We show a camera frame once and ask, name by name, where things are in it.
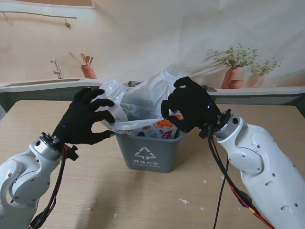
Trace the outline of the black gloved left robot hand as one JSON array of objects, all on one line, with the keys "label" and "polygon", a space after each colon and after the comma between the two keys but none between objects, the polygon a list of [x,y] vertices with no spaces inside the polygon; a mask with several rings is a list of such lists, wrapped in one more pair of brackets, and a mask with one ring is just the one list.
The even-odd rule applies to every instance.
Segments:
[{"label": "black gloved left robot hand", "polygon": [[92,89],[90,87],[77,92],[52,136],[59,139],[61,143],[74,145],[94,145],[114,136],[111,130],[100,133],[92,132],[92,126],[96,122],[103,120],[111,124],[115,122],[113,115],[108,110],[97,110],[100,107],[113,107],[113,101],[109,99],[92,101],[92,99],[102,94],[104,94],[103,89]]}]

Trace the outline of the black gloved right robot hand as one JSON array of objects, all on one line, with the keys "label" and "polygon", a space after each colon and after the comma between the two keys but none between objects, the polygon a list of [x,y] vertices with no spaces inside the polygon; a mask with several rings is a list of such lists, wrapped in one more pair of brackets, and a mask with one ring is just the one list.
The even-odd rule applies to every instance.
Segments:
[{"label": "black gloved right robot hand", "polygon": [[163,118],[185,133],[217,122],[221,112],[203,87],[190,77],[178,79],[173,86],[174,91],[161,104]]}]

